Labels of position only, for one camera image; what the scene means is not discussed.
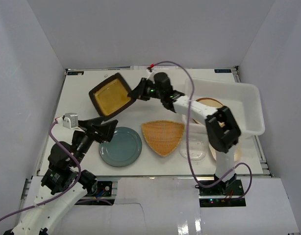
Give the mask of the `brown square plate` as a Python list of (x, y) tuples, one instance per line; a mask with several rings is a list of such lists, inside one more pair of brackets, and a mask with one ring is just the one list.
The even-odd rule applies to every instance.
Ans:
[(89, 97), (99, 116), (109, 120), (136, 100), (128, 96), (131, 88), (120, 73), (116, 73), (89, 91)]

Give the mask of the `blue-grey round plate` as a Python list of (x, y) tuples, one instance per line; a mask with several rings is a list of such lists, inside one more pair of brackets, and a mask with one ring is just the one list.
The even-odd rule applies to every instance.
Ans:
[(126, 167), (133, 164), (142, 152), (140, 135), (128, 127), (117, 127), (111, 142), (99, 145), (101, 158), (110, 166)]

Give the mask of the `orange woven triangular basket plate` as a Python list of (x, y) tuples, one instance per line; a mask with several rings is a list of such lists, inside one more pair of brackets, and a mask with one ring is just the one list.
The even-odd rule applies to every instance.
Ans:
[(182, 140), (185, 125), (170, 120), (155, 120), (141, 125), (148, 146), (159, 156), (170, 155)]

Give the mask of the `beige bird painted plate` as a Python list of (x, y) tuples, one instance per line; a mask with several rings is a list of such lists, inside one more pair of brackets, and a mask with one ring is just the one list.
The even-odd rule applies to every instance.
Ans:
[[(206, 106), (209, 106), (209, 107), (213, 107), (213, 108), (221, 108), (221, 107), (223, 107), (223, 103), (221, 103), (220, 101), (218, 101), (216, 99), (209, 98), (209, 97), (198, 98), (196, 100), (196, 102), (201, 103), (201, 104), (206, 105)], [(200, 124), (200, 125), (202, 124), (201, 122), (199, 122), (198, 120), (196, 120), (194, 118), (192, 120), (193, 120), (193, 122), (195, 124)], [(219, 122), (219, 124), (220, 124), (221, 127), (224, 126), (223, 122)]]

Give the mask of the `clear glass plate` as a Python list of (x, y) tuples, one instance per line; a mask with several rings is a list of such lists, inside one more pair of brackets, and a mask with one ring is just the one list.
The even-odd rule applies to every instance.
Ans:
[[(183, 158), (188, 158), (186, 140), (180, 142), (179, 153)], [(199, 139), (189, 140), (189, 156), (191, 161), (201, 161), (205, 158), (206, 148), (203, 141)]]

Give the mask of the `cream panda dish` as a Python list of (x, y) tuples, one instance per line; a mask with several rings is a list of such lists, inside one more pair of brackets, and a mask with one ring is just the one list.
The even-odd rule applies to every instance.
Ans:
[[(216, 150), (212, 147), (211, 144), (209, 144), (209, 149), (211, 151), (211, 155), (212, 157), (214, 158), (214, 160), (217, 159), (217, 156), (216, 156)], [(237, 144), (237, 147), (235, 149), (235, 152), (234, 152), (234, 161), (237, 162), (241, 159), (242, 157), (242, 147), (241, 147), (241, 144), (238, 143)]]

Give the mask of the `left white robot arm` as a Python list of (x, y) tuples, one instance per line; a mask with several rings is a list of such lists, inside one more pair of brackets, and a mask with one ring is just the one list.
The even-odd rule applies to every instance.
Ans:
[(21, 209), (24, 217), (6, 235), (51, 235), (58, 222), (84, 196), (97, 191), (96, 176), (82, 170), (80, 163), (92, 143), (110, 142), (118, 121), (105, 121), (103, 117), (78, 120), (77, 114), (66, 113), (57, 117), (51, 128), (61, 124), (73, 130), (72, 142), (55, 142), (48, 157), (49, 167), (41, 180), (33, 205)]

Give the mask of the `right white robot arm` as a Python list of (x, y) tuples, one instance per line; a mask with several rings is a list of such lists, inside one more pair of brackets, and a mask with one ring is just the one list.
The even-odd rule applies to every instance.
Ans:
[(213, 183), (209, 185), (199, 183), (199, 186), (215, 187), (220, 195), (227, 195), (232, 191), (232, 183), (236, 180), (234, 153), (241, 130), (227, 106), (214, 108), (193, 101), (191, 97), (175, 90), (164, 72), (156, 73), (153, 79), (142, 78), (128, 96), (144, 101), (157, 98), (167, 110), (185, 115), (187, 118), (194, 118), (204, 124), (209, 144), (216, 152), (216, 170)]

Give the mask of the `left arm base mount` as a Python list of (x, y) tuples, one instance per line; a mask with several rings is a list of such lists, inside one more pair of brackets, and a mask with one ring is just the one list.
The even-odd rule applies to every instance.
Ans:
[(112, 186), (112, 181), (98, 181), (96, 189), (94, 189), (89, 195), (78, 200), (76, 205), (112, 206), (115, 200), (112, 197)]

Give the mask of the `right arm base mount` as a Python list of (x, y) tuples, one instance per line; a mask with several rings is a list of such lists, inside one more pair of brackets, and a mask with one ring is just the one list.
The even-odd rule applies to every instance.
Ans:
[(222, 190), (219, 185), (212, 188), (202, 188), (198, 184), (199, 202), (201, 208), (245, 207), (245, 198), (238, 199), (244, 194), (241, 180), (236, 180), (228, 189)]

